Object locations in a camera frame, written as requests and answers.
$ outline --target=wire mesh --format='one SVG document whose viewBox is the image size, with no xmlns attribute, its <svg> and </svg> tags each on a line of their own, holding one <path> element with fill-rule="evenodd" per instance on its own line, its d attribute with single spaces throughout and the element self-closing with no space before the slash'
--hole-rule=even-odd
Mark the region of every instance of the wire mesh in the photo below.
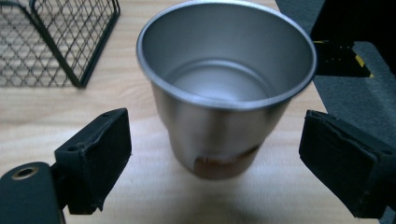
<svg viewBox="0 0 396 224">
<path fill-rule="evenodd" d="M 0 87 L 85 87 L 119 15 L 116 0 L 0 0 Z"/>
</svg>

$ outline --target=metal cup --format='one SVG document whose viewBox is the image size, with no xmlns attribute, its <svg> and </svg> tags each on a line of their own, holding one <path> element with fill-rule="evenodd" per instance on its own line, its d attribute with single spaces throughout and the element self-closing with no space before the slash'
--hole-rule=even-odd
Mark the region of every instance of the metal cup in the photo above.
<svg viewBox="0 0 396 224">
<path fill-rule="evenodd" d="M 170 7 L 143 28 L 136 54 L 175 156 L 210 179 L 249 167 L 317 61 L 295 22 L 242 1 Z"/>
</svg>

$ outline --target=wood grain surface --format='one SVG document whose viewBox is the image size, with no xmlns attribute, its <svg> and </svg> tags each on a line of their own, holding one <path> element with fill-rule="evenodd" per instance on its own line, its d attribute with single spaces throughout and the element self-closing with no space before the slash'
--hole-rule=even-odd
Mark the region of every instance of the wood grain surface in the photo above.
<svg viewBox="0 0 396 224">
<path fill-rule="evenodd" d="M 129 110 L 132 151 L 103 212 L 67 223 L 377 223 L 356 219 L 298 154 L 307 109 L 325 111 L 311 84 L 290 103 L 255 161 L 238 177 L 208 181 L 174 158 L 135 42 L 144 24 L 180 1 L 121 0 L 120 19 L 86 90 L 0 89 L 0 175 L 53 151 L 100 114 Z M 274 0 L 255 1 L 277 8 Z"/>
</svg>

